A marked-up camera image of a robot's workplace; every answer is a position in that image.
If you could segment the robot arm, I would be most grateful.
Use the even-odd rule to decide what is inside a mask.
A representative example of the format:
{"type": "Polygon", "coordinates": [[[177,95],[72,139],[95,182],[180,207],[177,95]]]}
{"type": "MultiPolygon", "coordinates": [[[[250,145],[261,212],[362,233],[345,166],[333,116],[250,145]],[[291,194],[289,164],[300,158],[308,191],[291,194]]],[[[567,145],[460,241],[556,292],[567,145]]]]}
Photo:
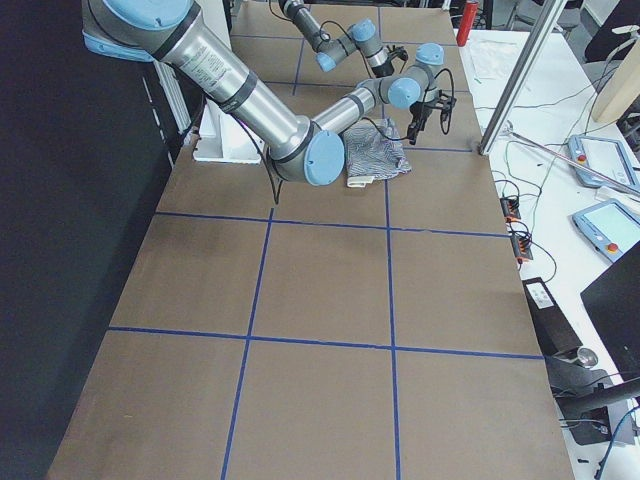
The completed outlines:
{"type": "Polygon", "coordinates": [[[403,46],[385,46],[373,21],[365,18],[344,29],[329,20],[319,23],[303,1],[279,1],[284,18],[293,23],[310,44],[320,69],[329,72],[358,52],[365,68],[376,78],[395,73],[393,61],[399,58],[406,65],[408,53],[403,46]]]}
{"type": "Polygon", "coordinates": [[[284,181],[333,183],[345,162],[341,133],[379,104],[411,112],[405,137],[410,143],[433,111],[439,111],[441,126],[448,126],[456,99],[438,86],[444,63],[440,45],[419,46],[414,64],[397,73],[371,20],[363,19],[333,38],[303,2],[282,1],[279,6],[312,47],[323,71],[358,52],[373,77],[313,118],[296,115],[208,27],[196,1],[85,1],[83,37],[86,48],[96,54],[159,61],[184,73],[222,112],[264,141],[266,162],[284,181]]]}

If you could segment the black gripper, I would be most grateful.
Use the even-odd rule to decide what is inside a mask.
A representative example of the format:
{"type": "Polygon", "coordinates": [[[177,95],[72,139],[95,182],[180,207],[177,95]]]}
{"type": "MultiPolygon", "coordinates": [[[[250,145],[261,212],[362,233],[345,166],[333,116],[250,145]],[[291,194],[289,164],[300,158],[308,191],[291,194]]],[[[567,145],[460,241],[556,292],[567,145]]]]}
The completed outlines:
{"type": "Polygon", "coordinates": [[[440,124],[451,121],[453,109],[457,99],[454,95],[445,93],[442,89],[432,89],[425,93],[425,98],[415,102],[410,107],[412,121],[407,127],[406,139],[410,145],[415,145],[418,136],[424,131],[428,117],[434,110],[440,112],[440,124]]]}
{"type": "Polygon", "coordinates": [[[393,61],[399,59],[403,62],[400,72],[403,71],[407,61],[408,52],[404,46],[387,45],[385,50],[381,50],[384,60],[379,65],[372,67],[372,72],[376,78],[392,76],[396,73],[393,61]]]}

